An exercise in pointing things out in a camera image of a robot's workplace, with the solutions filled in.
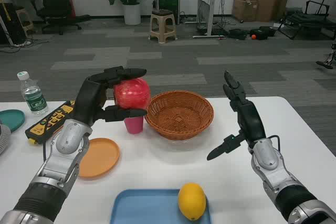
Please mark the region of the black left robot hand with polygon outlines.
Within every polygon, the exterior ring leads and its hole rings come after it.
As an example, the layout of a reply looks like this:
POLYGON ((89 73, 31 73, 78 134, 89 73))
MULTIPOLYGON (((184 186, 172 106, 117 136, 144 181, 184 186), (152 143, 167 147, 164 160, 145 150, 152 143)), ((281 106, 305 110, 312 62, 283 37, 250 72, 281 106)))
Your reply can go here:
POLYGON ((77 95, 72 118, 88 126, 93 126, 95 121, 99 119, 106 122, 117 122, 126 118, 147 115, 147 111, 144 109, 124 109, 119 105, 102 108, 107 100, 108 89, 113 89, 115 85, 124 80, 136 79, 145 74, 145 69, 125 69, 118 66, 87 77, 77 95))

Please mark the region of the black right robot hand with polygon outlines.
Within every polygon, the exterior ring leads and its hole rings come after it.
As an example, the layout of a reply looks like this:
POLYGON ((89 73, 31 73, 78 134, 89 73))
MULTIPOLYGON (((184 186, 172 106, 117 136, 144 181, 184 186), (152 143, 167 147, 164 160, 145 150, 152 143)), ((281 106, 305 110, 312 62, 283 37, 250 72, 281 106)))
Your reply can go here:
POLYGON ((230 100, 230 106, 237 113, 237 122, 240 127, 239 134, 229 135, 223 143, 213 149, 207 156, 210 161, 220 155, 230 153, 240 147, 240 143, 246 141, 253 147, 254 142, 266 138, 265 129, 261 117, 255 105, 246 98, 246 93, 240 81, 237 81, 228 71, 224 72, 223 90, 230 100))

